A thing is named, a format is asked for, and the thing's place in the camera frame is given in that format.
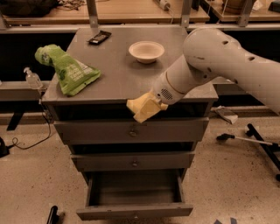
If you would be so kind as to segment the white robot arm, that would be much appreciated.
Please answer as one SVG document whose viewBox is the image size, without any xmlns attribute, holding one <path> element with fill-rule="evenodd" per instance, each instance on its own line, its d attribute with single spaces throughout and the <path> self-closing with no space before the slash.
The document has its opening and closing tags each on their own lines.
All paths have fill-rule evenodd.
<svg viewBox="0 0 280 224">
<path fill-rule="evenodd" d="M 134 119 L 142 123 L 216 77 L 234 82 L 275 113 L 280 113 L 280 63 L 248 52 L 223 31 L 199 28 L 187 35 L 183 54 L 138 100 Z"/>
</svg>

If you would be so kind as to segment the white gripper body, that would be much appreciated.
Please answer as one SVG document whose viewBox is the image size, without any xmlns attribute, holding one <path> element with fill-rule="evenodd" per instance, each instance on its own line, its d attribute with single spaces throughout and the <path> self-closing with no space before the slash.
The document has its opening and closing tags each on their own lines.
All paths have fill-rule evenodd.
<svg viewBox="0 0 280 224">
<path fill-rule="evenodd" d="M 172 105 L 182 99 L 186 94 L 176 90 L 168 80 L 167 72 L 163 72 L 156 79 L 152 92 L 164 104 Z"/>
</svg>

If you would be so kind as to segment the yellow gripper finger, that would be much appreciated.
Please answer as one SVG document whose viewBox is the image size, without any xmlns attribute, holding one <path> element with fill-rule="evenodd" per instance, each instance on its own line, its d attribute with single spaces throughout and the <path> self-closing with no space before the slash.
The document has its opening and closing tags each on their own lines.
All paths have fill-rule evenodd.
<svg viewBox="0 0 280 224">
<path fill-rule="evenodd" d="M 156 100 L 148 99 L 135 113 L 134 119 L 139 123 L 143 123 L 147 119 L 156 115 L 161 110 L 167 110 L 167 108 L 168 108 L 167 104 L 160 103 Z"/>
</svg>

